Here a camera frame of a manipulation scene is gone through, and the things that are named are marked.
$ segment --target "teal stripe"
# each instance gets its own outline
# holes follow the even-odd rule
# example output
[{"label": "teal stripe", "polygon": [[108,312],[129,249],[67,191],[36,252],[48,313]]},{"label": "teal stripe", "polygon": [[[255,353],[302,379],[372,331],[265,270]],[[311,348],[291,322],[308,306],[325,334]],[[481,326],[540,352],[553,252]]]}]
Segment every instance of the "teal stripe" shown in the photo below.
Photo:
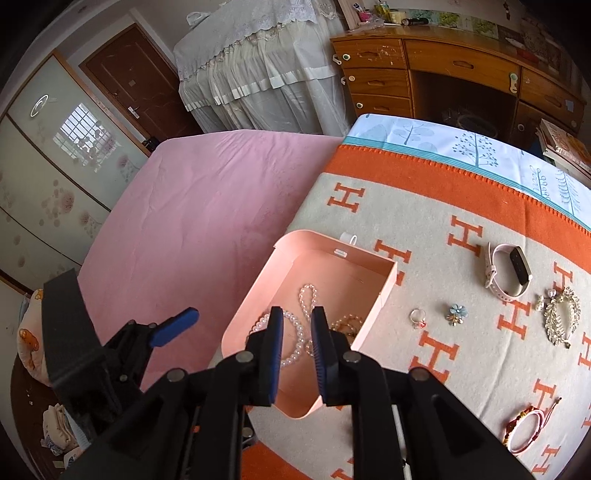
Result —
[{"label": "teal stripe", "polygon": [[535,190],[532,190],[528,187],[523,186],[521,183],[517,183],[511,179],[506,177],[502,177],[501,175],[497,175],[489,170],[485,170],[484,168],[480,168],[474,165],[470,165],[469,163],[462,162],[461,160],[457,160],[455,158],[446,157],[445,155],[441,155],[435,152],[428,152],[425,150],[419,150],[418,148],[408,147],[406,145],[398,145],[392,144],[388,142],[379,142],[377,140],[368,140],[366,138],[358,138],[358,137],[345,137],[343,140],[344,145],[353,145],[356,147],[370,147],[370,148],[379,148],[380,150],[385,150],[394,153],[401,153],[405,155],[411,155],[413,157],[425,158],[426,160],[433,160],[438,163],[443,163],[445,165],[450,165],[452,167],[462,168],[463,170],[471,171],[472,173],[477,173],[478,175],[482,175],[488,179],[497,181],[498,183],[502,183],[508,187],[511,187],[518,192],[527,193],[528,195],[532,196],[536,200],[541,201],[543,204],[553,208],[554,210],[566,215],[568,218],[577,222],[582,227],[586,228],[588,231],[591,231],[591,228],[586,225],[582,220],[576,218],[572,213],[563,209],[560,205],[548,200],[542,195],[540,195]]}]

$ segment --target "frosted glass panel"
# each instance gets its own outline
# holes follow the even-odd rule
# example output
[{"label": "frosted glass panel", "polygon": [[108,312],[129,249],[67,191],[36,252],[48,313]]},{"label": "frosted glass panel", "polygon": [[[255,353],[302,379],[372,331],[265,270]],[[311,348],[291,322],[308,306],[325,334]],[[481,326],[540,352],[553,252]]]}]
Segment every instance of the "frosted glass panel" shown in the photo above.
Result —
[{"label": "frosted glass panel", "polygon": [[6,117],[0,122],[0,207],[79,264],[109,213],[56,170]]},{"label": "frosted glass panel", "polygon": [[110,209],[147,160],[54,57],[8,113],[48,158]]},{"label": "frosted glass panel", "polygon": [[0,210],[0,268],[32,290],[80,266],[60,255]]}]

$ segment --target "screw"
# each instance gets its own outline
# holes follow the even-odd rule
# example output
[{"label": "screw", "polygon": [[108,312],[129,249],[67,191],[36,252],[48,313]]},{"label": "screw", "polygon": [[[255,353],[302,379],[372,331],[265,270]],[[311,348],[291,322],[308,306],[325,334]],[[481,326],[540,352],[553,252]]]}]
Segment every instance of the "screw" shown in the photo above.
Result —
[{"label": "screw", "polygon": [[410,374],[418,382],[426,382],[431,376],[429,371],[424,368],[413,368],[413,371],[410,372]]},{"label": "screw", "polygon": [[359,360],[361,360],[361,354],[359,352],[349,350],[348,352],[343,353],[343,360],[350,364],[356,364],[359,362]]},{"label": "screw", "polygon": [[182,368],[173,368],[172,370],[168,370],[166,374],[166,379],[169,382],[180,382],[185,376],[185,372]]},{"label": "screw", "polygon": [[248,362],[252,361],[253,358],[255,358],[255,356],[248,350],[243,350],[242,352],[238,352],[236,354],[236,361],[240,364],[247,364]]}]

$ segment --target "pink box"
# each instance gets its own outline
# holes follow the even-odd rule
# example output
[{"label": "pink box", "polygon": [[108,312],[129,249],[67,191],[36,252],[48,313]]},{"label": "pink box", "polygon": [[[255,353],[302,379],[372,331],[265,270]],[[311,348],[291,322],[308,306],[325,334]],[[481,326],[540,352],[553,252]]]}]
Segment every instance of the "pink box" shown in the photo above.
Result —
[{"label": "pink box", "polygon": [[[359,349],[396,282],[395,261],[310,230],[283,236],[256,282],[240,305],[222,338],[222,355],[244,350],[246,337],[256,321],[272,306],[295,314],[310,338],[310,324],[301,311],[298,295],[313,284],[317,305],[323,306],[329,324],[344,315],[365,319],[351,348]],[[304,293],[309,306],[310,290]],[[296,345],[296,330],[284,320],[282,358]],[[293,419],[301,419],[322,406],[314,359],[304,352],[281,369],[275,406]]]}]

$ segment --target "stack of books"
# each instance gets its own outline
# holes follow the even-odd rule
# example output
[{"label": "stack of books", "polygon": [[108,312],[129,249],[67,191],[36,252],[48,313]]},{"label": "stack of books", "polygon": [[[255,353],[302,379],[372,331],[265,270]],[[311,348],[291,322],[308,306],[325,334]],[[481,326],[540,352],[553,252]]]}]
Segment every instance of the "stack of books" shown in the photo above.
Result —
[{"label": "stack of books", "polygon": [[535,133],[545,159],[591,189],[591,155],[587,148],[571,134],[544,119]]}]

